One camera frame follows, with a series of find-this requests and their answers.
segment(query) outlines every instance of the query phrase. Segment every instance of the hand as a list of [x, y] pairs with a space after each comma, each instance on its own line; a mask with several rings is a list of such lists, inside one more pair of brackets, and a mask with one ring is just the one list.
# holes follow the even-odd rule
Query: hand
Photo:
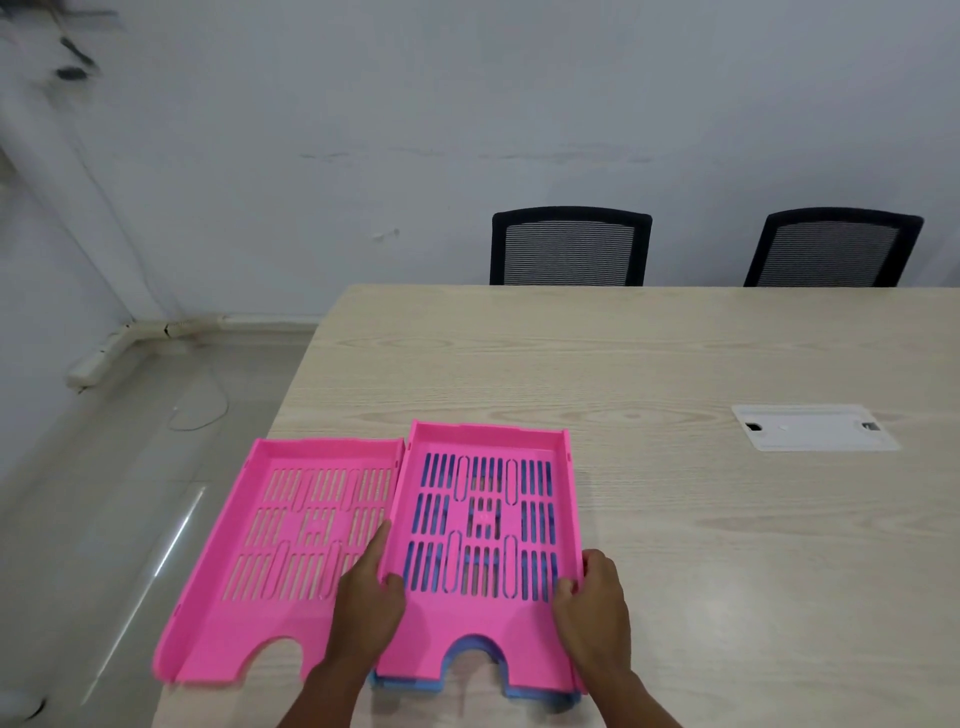
[[340, 577], [326, 644], [325, 662], [347, 663], [364, 675], [394, 638], [407, 606], [400, 576], [388, 574], [384, 584], [376, 578], [389, 534], [390, 522], [384, 521], [367, 550]]
[[630, 611], [616, 564], [603, 551], [584, 551], [585, 576], [574, 593], [561, 579], [553, 597], [557, 634], [580, 676], [590, 683], [611, 673], [630, 673]]

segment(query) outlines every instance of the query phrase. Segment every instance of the forearm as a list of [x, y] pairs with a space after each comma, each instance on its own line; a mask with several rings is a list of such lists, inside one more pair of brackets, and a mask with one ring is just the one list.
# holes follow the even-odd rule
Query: forearm
[[324, 660], [310, 670], [303, 689], [277, 728], [349, 728], [368, 670]]
[[681, 728], [633, 672], [584, 674], [607, 728]]

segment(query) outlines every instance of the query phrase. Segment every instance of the white wall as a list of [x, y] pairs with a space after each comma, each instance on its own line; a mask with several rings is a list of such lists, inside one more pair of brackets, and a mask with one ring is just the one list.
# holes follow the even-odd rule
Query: white wall
[[522, 206], [651, 213], [650, 284], [742, 284], [790, 207], [924, 216], [903, 284], [960, 229], [956, 0], [108, 4], [73, 123], [190, 311], [482, 283]]
[[77, 397], [63, 381], [70, 364], [129, 320], [76, 245], [2, 167], [0, 157], [0, 483]]

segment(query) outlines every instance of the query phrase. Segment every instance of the wood grain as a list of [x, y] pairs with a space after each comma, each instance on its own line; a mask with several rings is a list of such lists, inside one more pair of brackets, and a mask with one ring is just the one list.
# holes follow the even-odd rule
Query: wood grain
[[[863, 404], [898, 452], [761, 453], [738, 403]], [[585, 546], [616, 559], [634, 667], [686, 726], [960, 725], [960, 291], [354, 286], [272, 437], [413, 418], [566, 427]], [[300, 650], [168, 689], [156, 726], [272, 726]], [[600, 725], [457, 660], [358, 726]]]

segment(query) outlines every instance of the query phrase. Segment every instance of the right hand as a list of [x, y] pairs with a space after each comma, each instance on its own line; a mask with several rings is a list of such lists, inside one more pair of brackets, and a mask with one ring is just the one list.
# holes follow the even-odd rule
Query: right hand
[[557, 634], [585, 682], [630, 672], [630, 611], [616, 564], [603, 551], [584, 551], [584, 583], [557, 582], [553, 619]]

